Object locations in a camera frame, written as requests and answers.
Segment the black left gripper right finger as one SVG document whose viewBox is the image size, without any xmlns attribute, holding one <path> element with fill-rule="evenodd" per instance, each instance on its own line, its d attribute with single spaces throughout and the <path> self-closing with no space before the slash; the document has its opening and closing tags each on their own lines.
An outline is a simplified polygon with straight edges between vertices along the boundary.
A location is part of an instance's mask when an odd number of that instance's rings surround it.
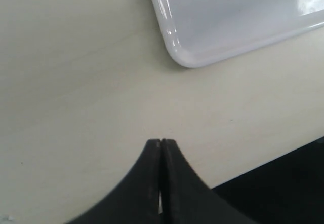
<svg viewBox="0 0 324 224">
<path fill-rule="evenodd" d="M 165 223 L 254 223 L 201 180 L 173 139 L 161 142 L 161 194 Z"/>
</svg>

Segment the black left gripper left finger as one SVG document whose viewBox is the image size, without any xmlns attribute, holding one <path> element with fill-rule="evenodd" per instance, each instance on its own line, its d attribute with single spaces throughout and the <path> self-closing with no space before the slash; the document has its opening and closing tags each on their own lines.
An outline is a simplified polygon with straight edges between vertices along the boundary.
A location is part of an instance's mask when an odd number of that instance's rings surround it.
<svg viewBox="0 0 324 224">
<path fill-rule="evenodd" d="M 70 223 L 159 223 L 160 143 L 159 139 L 148 140 L 121 182 Z"/>
</svg>

